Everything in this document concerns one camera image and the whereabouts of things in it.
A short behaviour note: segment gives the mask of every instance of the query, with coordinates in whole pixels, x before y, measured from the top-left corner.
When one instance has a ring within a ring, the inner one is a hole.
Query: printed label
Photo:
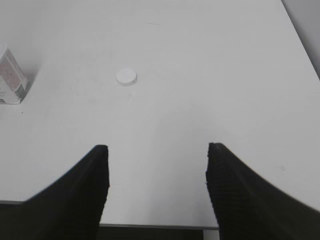
[[[20,66],[18,65],[15,57],[13,56],[12,52],[10,51],[10,49],[8,49],[7,53],[6,53],[7,57],[9,58],[10,62],[13,64],[13,66],[15,67],[16,72],[18,73],[20,79],[24,79],[24,74],[20,68]]]
[[[20,85],[20,79],[6,57],[0,62],[0,75],[12,91]]]

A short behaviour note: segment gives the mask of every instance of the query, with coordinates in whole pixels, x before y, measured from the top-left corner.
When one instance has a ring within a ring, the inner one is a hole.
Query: white disc
[[[137,73],[130,68],[123,68],[116,74],[116,80],[122,86],[131,86],[137,81]]]

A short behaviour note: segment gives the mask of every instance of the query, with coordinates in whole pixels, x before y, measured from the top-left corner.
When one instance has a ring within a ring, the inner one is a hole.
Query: table surface
[[[101,223],[216,227],[205,171],[221,142],[320,210],[320,83],[280,0],[4,0],[0,29],[33,81],[0,105],[0,200],[104,144]]]

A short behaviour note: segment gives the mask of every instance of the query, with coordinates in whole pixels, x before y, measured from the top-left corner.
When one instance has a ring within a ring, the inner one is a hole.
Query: cardboard box
[[[28,80],[7,44],[0,43],[0,104],[19,104],[27,85]]]

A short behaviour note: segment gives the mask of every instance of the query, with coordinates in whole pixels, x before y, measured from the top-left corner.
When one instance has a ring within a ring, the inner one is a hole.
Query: gray wall
[[[320,76],[320,0],[282,0],[286,11]]]

